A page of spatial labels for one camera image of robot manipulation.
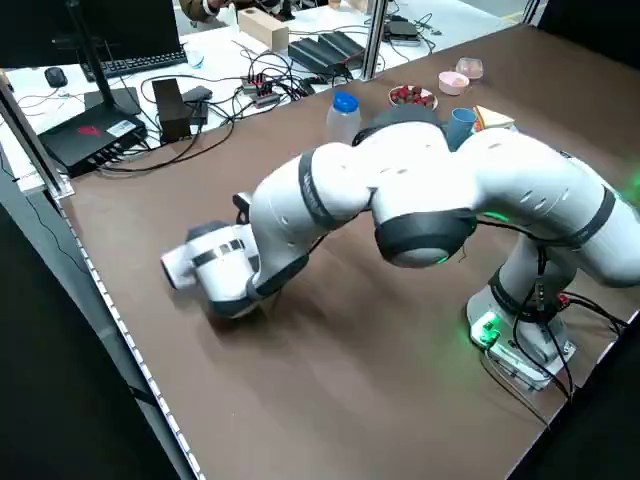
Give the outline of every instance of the plastic bottle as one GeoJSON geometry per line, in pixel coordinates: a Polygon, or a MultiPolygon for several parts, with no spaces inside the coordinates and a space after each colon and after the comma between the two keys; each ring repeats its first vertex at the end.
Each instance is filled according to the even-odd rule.
{"type": "Polygon", "coordinates": [[[360,101],[345,92],[336,92],[327,114],[327,141],[351,145],[360,131],[360,101]]]}

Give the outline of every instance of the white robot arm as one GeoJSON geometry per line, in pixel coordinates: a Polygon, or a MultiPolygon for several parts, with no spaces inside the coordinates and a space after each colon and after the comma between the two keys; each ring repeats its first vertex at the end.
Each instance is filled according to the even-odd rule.
{"type": "Polygon", "coordinates": [[[319,239],[365,210],[371,210],[381,255],[408,268],[443,263],[473,234],[477,213],[500,212],[530,235],[521,235],[489,285],[471,298],[467,315],[476,343],[488,312],[503,320],[504,342],[496,351],[504,351],[497,356],[536,388],[548,378],[509,347],[506,327],[520,317],[528,358],[551,370],[562,364],[545,331],[553,330],[561,345],[568,342],[559,315],[540,325],[532,312],[539,305],[520,311],[531,286],[538,282],[553,299],[577,268],[604,285],[640,284],[638,210],[582,162],[503,129],[480,132],[451,153],[435,125],[390,125],[356,147],[328,144],[305,153],[275,170],[251,197],[234,201],[248,223],[194,229],[185,245],[162,258],[174,287],[197,278],[214,312],[231,318],[280,290],[319,239]],[[545,239],[548,257],[543,276],[537,239],[545,239]],[[511,357],[516,360],[504,361],[511,357]]]}

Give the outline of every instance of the red logo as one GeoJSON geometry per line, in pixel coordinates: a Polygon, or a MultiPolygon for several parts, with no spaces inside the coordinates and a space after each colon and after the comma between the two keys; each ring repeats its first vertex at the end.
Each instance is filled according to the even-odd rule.
{"type": "Polygon", "coordinates": [[[78,133],[80,135],[93,135],[94,137],[99,137],[100,136],[100,130],[98,130],[96,127],[80,127],[78,128],[78,133]]]}

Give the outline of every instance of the blue bottle cap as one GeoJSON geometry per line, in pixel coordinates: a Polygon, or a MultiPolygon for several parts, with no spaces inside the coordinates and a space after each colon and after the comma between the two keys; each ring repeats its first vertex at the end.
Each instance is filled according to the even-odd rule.
{"type": "Polygon", "coordinates": [[[340,113],[353,113],[360,106],[360,101],[345,92],[336,92],[333,96],[333,108],[340,113]]]}

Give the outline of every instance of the table surface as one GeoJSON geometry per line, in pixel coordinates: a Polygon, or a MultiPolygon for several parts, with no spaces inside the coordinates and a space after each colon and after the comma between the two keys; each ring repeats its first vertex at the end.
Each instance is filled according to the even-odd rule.
{"type": "MultiPolygon", "coordinates": [[[[461,97],[440,95],[443,118],[457,106],[503,112],[614,186],[637,167],[640,72],[530,27],[344,88],[371,118],[387,108],[391,87],[435,91],[437,73],[463,55],[481,58],[486,76],[461,97]],[[609,89],[607,101],[594,104],[609,89]]],[[[362,215],[323,242],[263,317],[229,332],[214,328],[202,298],[172,291],[162,273],[160,256],[188,228],[233,222],[233,193],[323,142],[330,100],[325,92],[247,119],[229,142],[175,167],[82,177],[63,207],[210,478],[503,477],[541,425],[485,373],[463,309],[508,255],[512,232],[481,228],[466,259],[405,270],[380,258],[362,215]]],[[[207,134],[197,148],[224,133],[207,134]]],[[[623,318],[638,308],[637,288],[607,290],[579,275],[572,289],[623,318]]],[[[582,383],[611,335],[584,311],[569,309],[565,318],[579,348],[571,369],[582,383]]],[[[562,398],[549,388],[533,401],[551,415],[562,398]]]]}
{"type": "MultiPolygon", "coordinates": [[[[434,51],[449,48],[509,26],[509,22],[457,0],[430,0],[428,5],[422,5],[417,0],[411,0],[401,2],[399,8],[398,14],[404,15],[410,20],[418,20],[428,12],[433,13],[433,18],[429,23],[442,32],[440,36],[429,37],[436,43],[434,51]]],[[[394,7],[389,7],[389,11],[394,10],[394,7]]],[[[349,25],[364,26],[367,18],[369,18],[367,15],[345,4],[338,10],[330,7],[320,7],[297,12],[295,20],[287,22],[287,24],[291,30],[314,32],[349,25]]],[[[349,36],[361,45],[366,44],[367,28],[353,28],[350,30],[362,31],[361,34],[350,33],[349,36]]],[[[299,38],[299,36],[292,35],[291,38],[293,40],[299,38]]],[[[238,32],[234,27],[184,35],[181,37],[181,41],[186,43],[187,49],[204,54],[205,60],[202,67],[195,69],[187,64],[182,64],[125,77],[126,85],[137,89],[142,110],[153,119],[156,117],[157,108],[155,103],[149,101],[155,98],[150,82],[145,84],[144,96],[140,94],[140,87],[145,80],[158,75],[197,75],[212,80],[231,78],[228,81],[217,81],[215,83],[188,78],[178,79],[181,91],[186,92],[198,85],[204,85],[213,91],[212,101],[220,101],[233,95],[235,88],[240,84],[237,77],[246,75],[249,67],[249,61],[240,56],[241,47],[234,41],[257,53],[261,53],[266,49],[263,44],[244,33],[238,32]]],[[[420,47],[396,47],[396,50],[410,60],[421,58],[429,53],[424,42],[420,47]]],[[[392,68],[405,63],[406,59],[397,52],[389,45],[383,44],[380,53],[384,60],[381,61],[380,66],[392,68]]],[[[275,62],[276,64],[282,63],[274,57],[268,57],[265,61],[275,62]]],[[[261,69],[265,65],[260,67],[259,64],[256,64],[256,67],[261,69]]],[[[44,68],[20,69],[9,72],[9,78],[16,88],[16,98],[20,100],[20,105],[23,106],[24,113],[28,115],[27,118],[36,133],[44,132],[82,112],[84,110],[82,94],[96,90],[95,84],[87,82],[78,65],[63,66],[61,68],[64,70],[69,84],[46,101],[43,101],[42,98],[29,97],[30,95],[44,97],[52,94],[53,90],[49,88],[44,77],[44,68]],[[71,94],[74,97],[63,97],[62,95],[65,94],[71,94]]],[[[296,75],[301,77],[309,76],[309,74],[303,73],[305,71],[303,67],[296,64],[294,68],[297,70],[295,72],[296,75]]],[[[122,88],[122,84],[117,78],[109,80],[109,83],[112,88],[122,88]]],[[[317,90],[328,88],[330,87],[320,87],[317,90]]],[[[242,104],[248,102],[248,98],[241,100],[242,104]]],[[[222,103],[221,107],[225,111],[231,112],[230,101],[222,103]]],[[[247,114],[254,112],[254,108],[247,110],[247,114]]],[[[145,115],[140,114],[138,117],[147,124],[149,129],[155,130],[156,127],[151,124],[145,115]]],[[[211,113],[209,115],[209,124],[204,130],[215,128],[220,122],[220,117],[211,113]]],[[[23,191],[29,191],[41,187],[43,185],[42,180],[37,174],[34,174],[34,167],[7,125],[0,126],[0,142],[2,142],[6,151],[14,175],[21,179],[18,182],[20,188],[23,191]]],[[[150,144],[154,146],[157,142],[151,140],[150,144]]]]}

